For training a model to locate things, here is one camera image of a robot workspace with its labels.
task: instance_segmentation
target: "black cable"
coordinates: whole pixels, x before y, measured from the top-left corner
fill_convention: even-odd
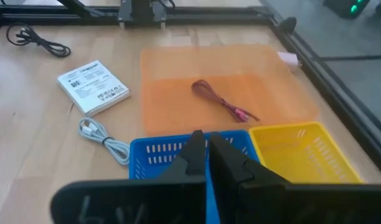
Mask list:
[[[166,6],[161,0],[158,0],[159,1],[159,3],[165,8],[165,9],[168,9],[169,7],[168,6]],[[173,8],[173,9],[175,9],[176,8],[176,4],[174,3],[174,1],[173,0],[168,0],[169,2],[170,2],[170,4],[171,4],[171,8]]]
[[[323,62],[338,62],[338,61],[357,61],[357,60],[381,60],[381,55],[360,55],[360,56],[327,56],[313,58],[313,60],[321,60]]]
[[[22,26],[20,33],[16,34],[16,37],[18,40],[16,42],[13,42],[9,38],[9,31],[11,31],[12,27],[15,26]],[[36,43],[37,46],[42,46],[45,48],[49,53],[51,53],[53,56],[58,57],[58,58],[64,58],[70,55],[72,52],[70,48],[58,44],[55,42],[51,42],[48,40],[44,40],[41,38],[37,33],[35,33],[34,29],[31,28],[29,25],[23,23],[23,22],[15,22],[11,24],[7,31],[6,31],[6,39],[13,45],[16,46],[25,46],[29,43]]]

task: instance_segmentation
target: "yellow plastic basket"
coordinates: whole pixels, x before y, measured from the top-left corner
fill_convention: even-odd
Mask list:
[[[261,164],[294,183],[363,183],[318,122],[251,128]]]

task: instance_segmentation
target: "blue plastic basket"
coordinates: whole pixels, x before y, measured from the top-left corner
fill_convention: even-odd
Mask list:
[[[246,131],[222,131],[221,136],[228,140],[231,145],[251,159],[258,161],[252,141]],[[191,135],[165,136],[155,138],[135,139],[131,142],[131,153],[129,156],[129,178],[150,179],[158,177],[167,169],[174,160],[176,154],[181,150]],[[208,149],[210,133],[204,134],[205,145]],[[217,206],[215,204],[214,190],[211,183],[208,165],[209,152],[206,151],[206,223],[220,223]]]

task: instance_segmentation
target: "red cable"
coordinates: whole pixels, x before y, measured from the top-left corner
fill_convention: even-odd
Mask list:
[[[233,116],[233,118],[235,118],[237,122],[247,122],[248,117],[252,117],[256,121],[260,120],[247,110],[241,109],[226,102],[221,96],[214,92],[213,88],[205,80],[197,80],[194,82],[192,84],[192,91],[199,96],[220,103],[225,109],[228,110],[228,112]]]

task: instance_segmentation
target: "black metal frame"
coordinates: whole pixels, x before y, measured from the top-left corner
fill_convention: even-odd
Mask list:
[[[77,0],[59,0],[65,6],[0,6],[0,27],[12,22],[45,26],[98,26],[124,25],[125,27],[169,26],[190,24],[254,24],[268,26],[289,52],[296,53],[303,64],[303,71],[329,103],[336,115],[381,170],[381,140],[370,129],[373,124],[381,131],[381,122],[356,98],[336,74],[293,32],[295,19],[283,18],[271,7],[175,7],[163,6],[160,2],[145,4],[137,0],[124,0],[121,7],[85,7]],[[146,11],[137,7],[149,6]],[[353,103],[365,113],[369,124],[360,117],[341,93],[350,96]]]

